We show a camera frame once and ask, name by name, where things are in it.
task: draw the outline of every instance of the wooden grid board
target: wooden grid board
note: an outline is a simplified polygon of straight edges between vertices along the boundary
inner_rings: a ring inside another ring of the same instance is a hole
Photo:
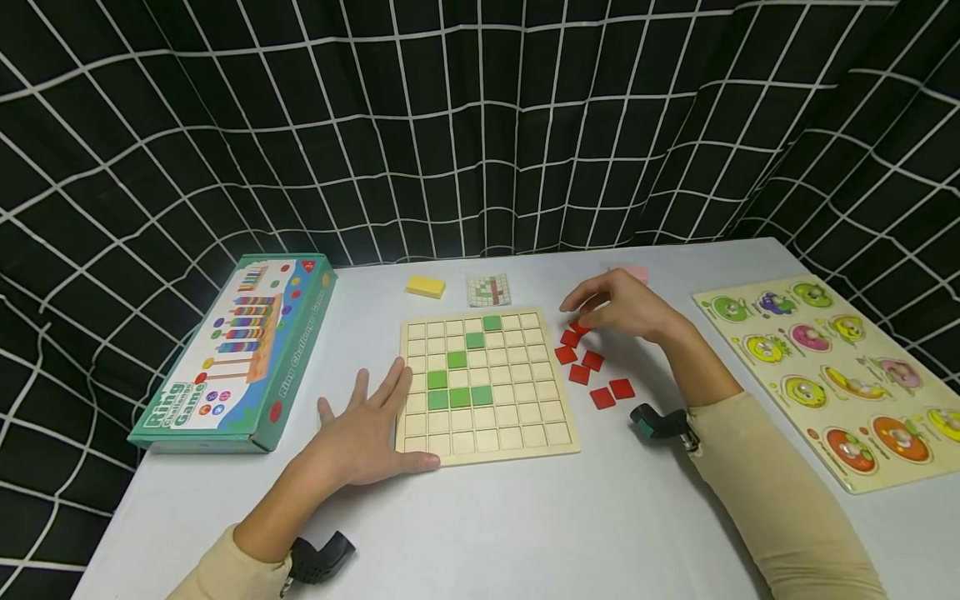
[[[960,397],[820,278],[693,298],[848,492],[960,470]]]
[[[538,309],[408,321],[414,372],[396,450],[468,465],[580,451],[546,320]]]

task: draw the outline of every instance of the yellow block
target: yellow block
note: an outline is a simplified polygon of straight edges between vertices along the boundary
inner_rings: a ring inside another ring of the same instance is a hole
[[[437,279],[431,279],[429,277],[414,275],[410,277],[409,281],[407,281],[408,294],[427,296],[428,298],[433,298],[436,300],[440,299],[440,296],[444,294],[445,289],[445,282],[438,281]]]

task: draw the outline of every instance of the white table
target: white table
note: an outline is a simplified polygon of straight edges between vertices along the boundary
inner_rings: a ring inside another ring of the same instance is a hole
[[[401,321],[468,310],[467,273],[506,273],[515,306],[540,306],[555,319],[556,345],[560,301],[611,264],[648,266],[651,287],[700,326],[737,379],[766,400],[777,425],[840,499],[892,598],[956,596],[951,557],[960,554],[960,476],[846,494],[691,300],[695,292],[805,273],[777,241],[756,239],[338,271],[279,448],[267,456],[148,454],[74,597],[163,598],[314,434],[317,396],[339,412],[358,369],[371,370],[372,385],[382,378],[398,352]],[[443,299],[405,294],[413,274],[444,279]],[[767,597],[730,519],[677,445],[642,443],[629,426],[641,401],[661,411],[679,405],[662,353],[617,335],[599,343],[607,362],[594,378],[641,383],[635,400],[603,412],[587,388],[567,384],[581,453],[343,490],[302,534],[320,546],[339,529],[357,553],[334,580],[292,597]]]

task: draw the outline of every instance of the colored dot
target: colored dot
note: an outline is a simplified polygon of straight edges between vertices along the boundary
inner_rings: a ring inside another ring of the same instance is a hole
[[[270,407],[270,422],[276,423],[280,420],[280,414],[283,413],[283,405],[280,404],[279,400],[274,402],[274,405]]]

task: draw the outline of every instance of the hand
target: hand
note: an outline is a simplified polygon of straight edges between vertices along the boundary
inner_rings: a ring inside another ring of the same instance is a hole
[[[440,466],[440,457],[426,452],[400,453],[390,445],[396,415],[407,400],[413,372],[397,358],[376,392],[367,398],[370,373],[361,369],[347,409],[333,416],[326,398],[317,400],[320,432],[295,462],[300,472],[332,472],[341,485],[364,485],[399,473],[419,473]]]
[[[623,269],[587,279],[564,298],[560,309],[572,312],[578,306],[584,327],[613,327],[655,344],[692,327],[686,317]]]

